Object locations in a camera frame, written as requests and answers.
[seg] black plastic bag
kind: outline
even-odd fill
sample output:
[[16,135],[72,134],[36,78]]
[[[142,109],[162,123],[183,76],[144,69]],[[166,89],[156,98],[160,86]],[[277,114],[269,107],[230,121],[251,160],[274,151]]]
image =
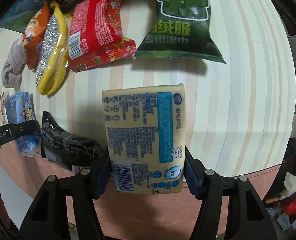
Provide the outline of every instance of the black plastic bag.
[[78,137],[62,129],[49,112],[43,112],[42,157],[78,173],[89,167],[92,160],[103,152],[94,140]]

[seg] wet wipes package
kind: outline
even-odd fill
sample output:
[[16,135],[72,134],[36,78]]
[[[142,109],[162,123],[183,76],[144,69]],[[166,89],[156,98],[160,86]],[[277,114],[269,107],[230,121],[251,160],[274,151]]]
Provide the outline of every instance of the wet wipes package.
[[[27,120],[36,121],[28,92],[19,92],[11,97],[8,95],[5,99],[5,109],[9,123],[17,124]],[[39,132],[36,130],[32,134],[15,139],[19,153],[23,156],[34,156],[36,151],[40,149],[39,137]]]
[[180,192],[186,129],[183,84],[108,90],[102,96],[117,191]]

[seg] plastic packaging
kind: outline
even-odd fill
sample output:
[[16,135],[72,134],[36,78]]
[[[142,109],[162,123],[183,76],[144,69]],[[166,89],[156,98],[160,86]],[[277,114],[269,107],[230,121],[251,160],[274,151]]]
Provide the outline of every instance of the plastic packaging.
[[275,208],[266,208],[268,214],[269,214],[269,217],[271,219],[273,219],[275,217],[275,215],[277,214],[277,211]]
[[50,19],[47,3],[29,21],[22,43],[26,52],[26,63],[30,70],[37,67],[45,30]]
[[157,23],[135,57],[198,57],[226,63],[210,38],[210,0],[157,0]]
[[108,90],[102,95],[117,190],[180,192],[186,133],[183,84]]
[[94,140],[78,137],[62,129],[49,112],[43,112],[41,127],[42,155],[53,163],[77,173],[89,167],[91,161],[103,152]]
[[51,2],[50,7],[54,14],[47,25],[36,71],[36,87],[41,95],[50,95],[57,90],[68,67],[71,16],[63,15],[57,2]]
[[[18,124],[27,120],[36,121],[28,92],[19,92],[11,97],[7,96],[5,99],[5,109],[8,123]],[[14,141],[21,155],[33,157],[40,150],[38,145],[39,138],[39,131],[36,130],[32,134],[24,135]]]
[[72,16],[69,67],[78,72],[128,57],[136,52],[133,40],[123,36],[122,0],[85,0]]

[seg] striped fabric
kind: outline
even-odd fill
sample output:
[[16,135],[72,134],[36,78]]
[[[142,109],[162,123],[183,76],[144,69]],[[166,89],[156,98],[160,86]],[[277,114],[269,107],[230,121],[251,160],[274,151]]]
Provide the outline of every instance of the striped fabric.
[[[270,0],[210,1],[210,33],[226,65],[196,58],[129,57],[90,71],[70,72],[52,97],[36,93],[35,75],[26,68],[21,90],[33,94],[37,119],[41,121],[44,110],[50,111],[63,128],[104,146],[102,90],[184,83],[186,145],[195,158],[224,176],[280,164],[291,134],[296,91],[282,22]],[[137,45],[154,25],[155,3],[123,3],[124,35]],[[8,30],[0,33],[4,44],[0,67],[15,36]]]

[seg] red snack package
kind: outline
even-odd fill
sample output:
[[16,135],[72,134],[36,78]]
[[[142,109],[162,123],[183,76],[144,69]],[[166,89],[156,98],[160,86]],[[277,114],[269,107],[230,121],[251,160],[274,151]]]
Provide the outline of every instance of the red snack package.
[[85,0],[76,5],[70,25],[69,67],[86,70],[136,52],[133,40],[123,37],[122,0]]

